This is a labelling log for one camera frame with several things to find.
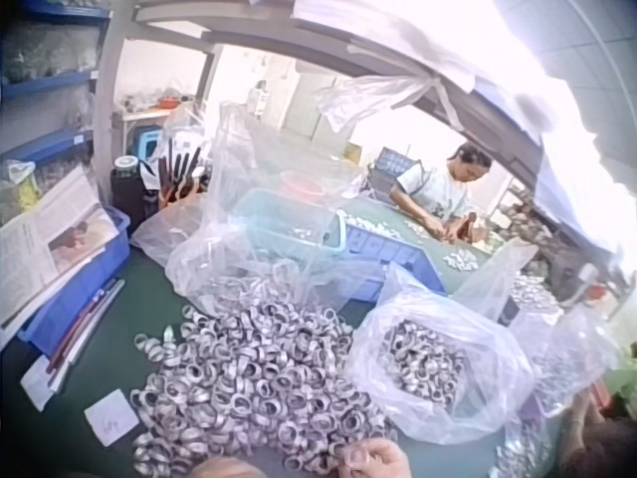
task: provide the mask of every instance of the white wall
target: white wall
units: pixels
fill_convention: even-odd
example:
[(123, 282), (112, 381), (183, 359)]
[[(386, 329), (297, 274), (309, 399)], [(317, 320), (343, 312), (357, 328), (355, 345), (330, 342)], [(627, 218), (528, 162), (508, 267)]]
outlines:
[[(190, 22), (161, 22), (155, 25), (193, 37), (199, 37), (204, 31)], [(203, 53), (187, 48), (144, 40), (125, 40), (115, 81), (115, 100), (139, 92), (161, 92), (168, 87), (194, 95), (205, 58)]]

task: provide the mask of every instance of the table surface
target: table surface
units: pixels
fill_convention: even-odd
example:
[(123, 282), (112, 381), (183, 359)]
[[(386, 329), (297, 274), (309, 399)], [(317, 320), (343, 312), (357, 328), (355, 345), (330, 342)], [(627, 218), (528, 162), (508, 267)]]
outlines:
[[(404, 216), (391, 211), (381, 212), (386, 222)], [(409, 239), (409, 229), (399, 230)], [(440, 268), (449, 289), (457, 287), (462, 278), (448, 269), (441, 254), (454, 246), (425, 241), (423, 245)], [(37, 354), (19, 341), (11, 343), (2, 360), (3, 431), (27, 450), (28, 459), (42, 469), (38, 476), (50, 476), (52, 470), (92, 473), (102, 477), (137, 476), (131, 466), (131, 442), (141, 433), (135, 430), (109, 448), (100, 445), (87, 423), (84, 410), (120, 388), (124, 394), (144, 386), (152, 365), (133, 345), (139, 333), (159, 337), (168, 325), (178, 325), (181, 308), (186, 300), (172, 291), (163, 270), (138, 251), (131, 256), (119, 275), (126, 280), (121, 294), (72, 368), (62, 392), (54, 396), (43, 413), (29, 402), (18, 384)], [(358, 323), (369, 310), (366, 305), (350, 303), (342, 313), (348, 322)], [(555, 436), (557, 428), (551, 428)], [(501, 430), (482, 440), (454, 446), (437, 446), (400, 437), (400, 445), (408, 454), (414, 477), (485, 478), (495, 463), (496, 446), (504, 440)], [(282, 457), (272, 450), (259, 450), (247, 461), (260, 467), (270, 478), (310, 476), (290, 473), (281, 466)]]

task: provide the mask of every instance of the paper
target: paper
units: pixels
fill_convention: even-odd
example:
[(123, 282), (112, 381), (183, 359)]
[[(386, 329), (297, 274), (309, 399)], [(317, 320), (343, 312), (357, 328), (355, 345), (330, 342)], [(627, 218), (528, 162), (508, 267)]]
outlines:
[(120, 389), (87, 408), (84, 414), (103, 446), (111, 446), (139, 423)]
[(45, 405), (53, 396), (53, 392), (48, 386), (53, 373), (47, 373), (47, 366), (49, 366), (49, 359), (40, 356), (20, 380), (24, 391), (27, 392), (29, 399), (38, 411), (44, 410)]

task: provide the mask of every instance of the newspaper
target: newspaper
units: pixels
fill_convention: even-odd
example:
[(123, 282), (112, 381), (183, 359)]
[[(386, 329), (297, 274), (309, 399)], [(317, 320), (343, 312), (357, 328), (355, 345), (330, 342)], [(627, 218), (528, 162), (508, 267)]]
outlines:
[(0, 229), (0, 326), (33, 308), (30, 301), (50, 297), (48, 287), (68, 282), (69, 272), (116, 234), (82, 168), (75, 168)]

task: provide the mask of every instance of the blue shelf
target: blue shelf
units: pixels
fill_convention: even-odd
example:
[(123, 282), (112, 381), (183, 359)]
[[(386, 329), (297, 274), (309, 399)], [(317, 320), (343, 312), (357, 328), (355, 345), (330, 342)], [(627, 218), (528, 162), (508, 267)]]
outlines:
[(33, 95), (56, 88), (78, 85), (91, 80), (92, 71), (62, 73), (55, 77), (39, 78), (30, 82), (7, 85), (2, 89), (2, 100)]
[(78, 132), (63, 129), (37, 137), (32, 141), (3, 152), (2, 158), (39, 162), (70, 149), (75, 145), (92, 140), (92, 131)]
[(66, 5), (54, 5), (46, 0), (27, 0), (24, 8), (28, 12), (40, 15), (55, 15), (60, 17), (85, 17), (85, 18), (110, 18), (110, 10), (97, 7), (70, 7)]

